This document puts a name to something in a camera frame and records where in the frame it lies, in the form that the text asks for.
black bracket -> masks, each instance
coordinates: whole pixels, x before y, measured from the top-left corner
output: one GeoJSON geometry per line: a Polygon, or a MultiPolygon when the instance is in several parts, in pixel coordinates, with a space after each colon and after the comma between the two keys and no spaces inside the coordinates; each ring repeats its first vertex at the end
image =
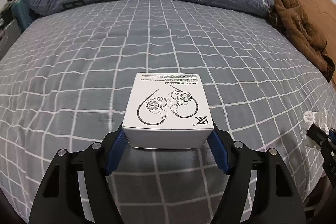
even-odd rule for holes
{"type": "Polygon", "coordinates": [[[307,130],[307,136],[315,143],[320,145],[321,154],[324,158],[322,167],[327,174],[332,187],[336,186],[336,145],[332,142],[331,137],[328,136],[317,125],[312,124],[307,130]]]}
{"type": "MultiPolygon", "coordinates": [[[[217,166],[230,178],[211,224],[238,224],[243,214],[252,170],[258,170],[251,217],[243,223],[304,224],[303,205],[279,153],[249,149],[234,142],[226,131],[214,131],[208,143],[217,166]]],[[[102,143],[68,153],[60,149],[37,191],[29,224],[88,224],[80,199],[77,171],[84,178],[96,224],[123,224],[105,176],[115,170],[127,144],[122,127],[106,135],[102,143]]]]}

gray plaid bedsheet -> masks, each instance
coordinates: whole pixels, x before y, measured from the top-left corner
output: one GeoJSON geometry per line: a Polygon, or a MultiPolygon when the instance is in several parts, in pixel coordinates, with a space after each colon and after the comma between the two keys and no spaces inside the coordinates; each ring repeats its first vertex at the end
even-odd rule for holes
{"type": "MultiPolygon", "coordinates": [[[[322,156],[300,140],[303,112],[327,109],[335,91],[265,20],[172,0],[87,5],[36,20],[0,62],[0,185],[28,220],[56,151],[83,150],[118,128],[138,72],[197,73],[217,126],[251,149],[275,147],[300,196],[322,156]]],[[[227,176],[201,149],[127,147],[107,178],[126,224],[209,223],[227,176]]],[[[248,218],[256,174],[251,175],[248,218]]],[[[83,207],[92,220],[80,174],[83,207]]]]}

wooden headboard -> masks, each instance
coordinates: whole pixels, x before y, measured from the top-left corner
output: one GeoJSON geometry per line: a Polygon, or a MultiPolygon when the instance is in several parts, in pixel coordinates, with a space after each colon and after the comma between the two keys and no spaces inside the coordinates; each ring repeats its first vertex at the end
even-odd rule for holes
{"type": "Polygon", "coordinates": [[[327,38],[325,49],[336,64],[336,4],[331,0],[299,0],[310,21],[318,26],[327,38]]]}

earphone box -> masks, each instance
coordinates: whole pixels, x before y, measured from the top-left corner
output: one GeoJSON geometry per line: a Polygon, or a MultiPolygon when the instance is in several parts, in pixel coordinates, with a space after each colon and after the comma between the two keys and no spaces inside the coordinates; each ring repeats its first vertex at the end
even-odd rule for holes
{"type": "Polygon", "coordinates": [[[138,73],[123,121],[133,147],[201,147],[213,130],[201,78],[195,74],[138,73]]]}

